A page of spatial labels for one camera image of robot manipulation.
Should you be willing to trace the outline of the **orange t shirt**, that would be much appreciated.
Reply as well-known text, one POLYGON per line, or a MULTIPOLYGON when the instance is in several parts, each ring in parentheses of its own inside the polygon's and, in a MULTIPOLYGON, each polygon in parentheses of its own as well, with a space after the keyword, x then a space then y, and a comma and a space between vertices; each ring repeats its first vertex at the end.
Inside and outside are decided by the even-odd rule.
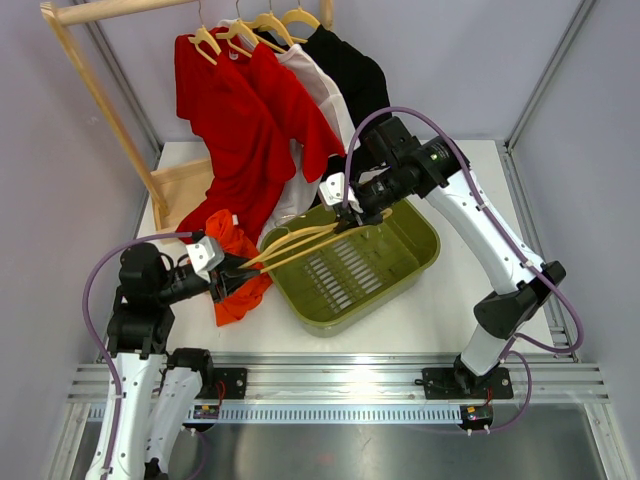
POLYGON ((268 274, 249 274, 250 270, 261 269, 261 263, 244 267, 259 252, 229 210, 223 209, 210 216, 206 220, 205 233, 218 241, 224 250, 225 262, 230 264, 224 271, 227 275, 224 280, 226 298, 214 304, 216 325, 223 327, 242 320, 258 307, 272 280, 268 274))

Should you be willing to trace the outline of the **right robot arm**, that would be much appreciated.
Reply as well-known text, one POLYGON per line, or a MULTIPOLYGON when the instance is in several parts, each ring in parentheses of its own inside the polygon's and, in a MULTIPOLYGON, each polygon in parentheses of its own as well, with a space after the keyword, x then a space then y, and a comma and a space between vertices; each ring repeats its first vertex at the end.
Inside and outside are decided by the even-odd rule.
POLYGON ((392 117, 369 132, 367 148, 385 169, 365 183, 346 172, 319 187, 326 208, 336 213, 337 232, 377 225, 384 210, 417 195, 456 230, 483 267, 491 292, 474 307, 478 323, 454 365, 454 384, 476 396, 490 381, 505 348, 564 280, 558 261, 531 250, 480 191, 467 157, 453 141, 437 136, 421 143, 392 117))

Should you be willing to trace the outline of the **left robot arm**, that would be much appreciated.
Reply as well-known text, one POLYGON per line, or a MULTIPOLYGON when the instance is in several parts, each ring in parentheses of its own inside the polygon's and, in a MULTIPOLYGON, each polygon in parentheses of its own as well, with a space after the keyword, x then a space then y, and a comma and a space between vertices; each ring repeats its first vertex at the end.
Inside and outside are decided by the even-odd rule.
POLYGON ((89 334, 109 369, 109 387, 89 479, 165 479, 182 427, 198 420, 192 406, 214 405, 205 421, 217 421, 226 400, 246 395, 247 371, 217 367, 206 349, 167 349, 174 304, 207 294, 220 303, 257 278, 245 257, 228 253, 201 232, 179 260, 160 251, 159 235, 129 241, 108 252, 91 270, 82 296, 89 334), (107 336, 101 338, 89 313, 94 280, 113 257, 119 259, 107 336))

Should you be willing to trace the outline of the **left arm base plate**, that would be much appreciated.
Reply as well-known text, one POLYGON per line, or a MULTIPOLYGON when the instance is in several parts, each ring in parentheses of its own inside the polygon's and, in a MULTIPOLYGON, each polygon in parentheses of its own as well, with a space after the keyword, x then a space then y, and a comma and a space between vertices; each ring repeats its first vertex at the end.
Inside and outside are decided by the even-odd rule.
POLYGON ((213 367, 205 374, 196 399, 243 400, 246 395, 247 375, 246 368, 213 367))

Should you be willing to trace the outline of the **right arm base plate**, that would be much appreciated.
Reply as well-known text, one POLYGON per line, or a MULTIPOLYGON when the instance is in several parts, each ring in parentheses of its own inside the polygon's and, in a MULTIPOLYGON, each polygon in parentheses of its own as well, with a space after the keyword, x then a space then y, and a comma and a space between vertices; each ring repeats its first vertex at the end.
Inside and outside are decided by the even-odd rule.
POLYGON ((484 376, 462 368, 428 367, 414 384, 423 389, 427 400, 510 400, 514 398, 509 370, 496 367, 484 376))

